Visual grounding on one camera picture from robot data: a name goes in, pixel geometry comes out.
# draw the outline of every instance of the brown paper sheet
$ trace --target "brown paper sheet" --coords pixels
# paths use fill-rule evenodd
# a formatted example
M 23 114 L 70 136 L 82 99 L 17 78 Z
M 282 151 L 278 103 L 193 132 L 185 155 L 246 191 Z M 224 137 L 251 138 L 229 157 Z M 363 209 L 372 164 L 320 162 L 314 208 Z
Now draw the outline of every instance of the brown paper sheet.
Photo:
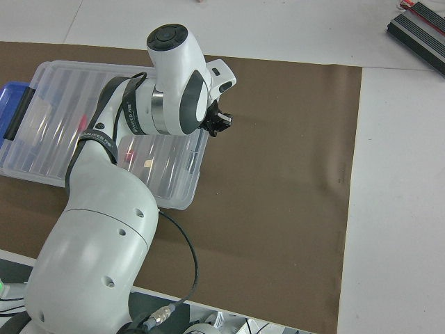
M 0 84 L 56 59 L 150 65 L 145 51 L 0 42 Z M 315 333 L 336 333 L 361 69 L 224 58 L 237 85 L 220 107 L 195 199 L 170 213 L 200 259 L 194 301 Z M 63 189 L 0 177 L 0 248 L 37 257 Z M 160 220 L 136 285 L 183 296 L 193 263 Z

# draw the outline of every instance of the transparent lid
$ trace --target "transparent lid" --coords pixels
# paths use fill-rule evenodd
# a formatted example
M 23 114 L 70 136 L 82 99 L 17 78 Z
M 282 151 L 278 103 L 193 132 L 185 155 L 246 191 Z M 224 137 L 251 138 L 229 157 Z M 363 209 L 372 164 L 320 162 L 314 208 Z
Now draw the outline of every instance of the transparent lid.
M 30 84 L 35 93 L 13 142 L 0 148 L 5 174 L 65 186 L 65 173 L 79 134 L 95 112 L 102 87 L 152 67 L 53 61 L 43 63 Z M 158 206 L 186 209 L 193 199 L 208 133 L 189 136 L 128 136 L 118 165 L 138 176 Z

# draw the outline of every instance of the red wire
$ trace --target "red wire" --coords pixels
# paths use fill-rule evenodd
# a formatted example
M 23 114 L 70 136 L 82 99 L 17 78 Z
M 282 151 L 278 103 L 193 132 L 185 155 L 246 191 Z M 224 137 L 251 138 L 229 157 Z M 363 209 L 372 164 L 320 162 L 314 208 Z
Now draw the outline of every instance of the red wire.
M 423 17 L 422 15 L 418 14 L 418 12 L 416 12 L 413 8 L 406 6 L 406 5 L 400 5 L 403 9 L 409 10 L 411 13 L 417 15 L 418 17 L 421 18 L 422 21 L 424 21 L 427 25 L 431 26 L 432 28 L 434 28 L 434 30 L 436 30 L 437 32 L 441 33 L 442 35 L 445 35 L 445 31 L 441 30 L 438 26 L 435 26 L 434 24 L 432 24 L 431 22 L 429 22 L 425 17 Z

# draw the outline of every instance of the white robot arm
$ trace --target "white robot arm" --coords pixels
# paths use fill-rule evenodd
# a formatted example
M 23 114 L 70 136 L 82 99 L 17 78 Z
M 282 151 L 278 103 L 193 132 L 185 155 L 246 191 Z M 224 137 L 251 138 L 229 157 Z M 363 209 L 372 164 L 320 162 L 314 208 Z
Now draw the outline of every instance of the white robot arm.
M 147 48 L 156 78 L 112 79 L 80 136 L 66 176 L 67 207 L 26 288 L 31 320 L 16 333 L 123 333 L 131 322 L 130 289 L 152 242 L 158 208 L 146 185 L 115 165 L 121 138 L 187 135 L 198 127 L 216 135 L 230 126 L 232 117 L 216 101 L 236 83 L 224 62 L 206 64 L 193 34 L 179 24 L 154 30 Z

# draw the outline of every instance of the white tabletop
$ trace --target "white tabletop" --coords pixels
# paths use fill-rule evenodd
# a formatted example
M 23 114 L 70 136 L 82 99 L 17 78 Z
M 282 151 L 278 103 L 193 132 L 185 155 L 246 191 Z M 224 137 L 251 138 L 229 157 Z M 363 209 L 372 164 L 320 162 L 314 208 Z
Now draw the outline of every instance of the white tabletop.
M 144 49 L 174 22 L 205 54 L 365 67 L 338 333 L 441 333 L 445 79 L 386 35 L 396 2 L 3 0 L 0 40 Z

